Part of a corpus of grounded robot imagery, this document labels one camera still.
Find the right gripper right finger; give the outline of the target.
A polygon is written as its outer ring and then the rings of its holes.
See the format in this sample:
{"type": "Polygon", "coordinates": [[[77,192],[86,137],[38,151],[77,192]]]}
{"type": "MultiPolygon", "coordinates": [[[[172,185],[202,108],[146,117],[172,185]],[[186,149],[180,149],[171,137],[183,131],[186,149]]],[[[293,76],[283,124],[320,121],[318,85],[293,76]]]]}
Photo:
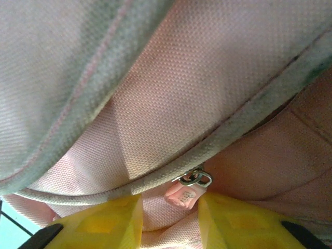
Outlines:
{"type": "Polygon", "coordinates": [[[198,220],[203,249],[330,249],[290,217],[216,193],[200,197],[198,220]]]}

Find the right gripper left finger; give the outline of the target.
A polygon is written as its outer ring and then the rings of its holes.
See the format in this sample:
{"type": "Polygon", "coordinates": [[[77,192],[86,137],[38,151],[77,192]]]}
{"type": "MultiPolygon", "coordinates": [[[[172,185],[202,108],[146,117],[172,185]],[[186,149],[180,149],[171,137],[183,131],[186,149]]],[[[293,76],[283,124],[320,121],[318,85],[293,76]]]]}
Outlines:
{"type": "Polygon", "coordinates": [[[60,218],[18,249],[140,249],[141,195],[124,197],[60,218]]]}

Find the pink backpack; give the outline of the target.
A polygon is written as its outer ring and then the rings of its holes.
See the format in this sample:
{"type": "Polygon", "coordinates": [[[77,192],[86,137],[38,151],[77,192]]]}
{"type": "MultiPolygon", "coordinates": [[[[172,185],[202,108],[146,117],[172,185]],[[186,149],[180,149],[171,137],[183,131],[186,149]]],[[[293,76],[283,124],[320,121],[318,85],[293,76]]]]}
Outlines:
{"type": "Polygon", "coordinates": [[[141,195],[140,249],[203,249],[205,193],[332,249],[332,0],[0,0],[1,199],[141,195]]]}

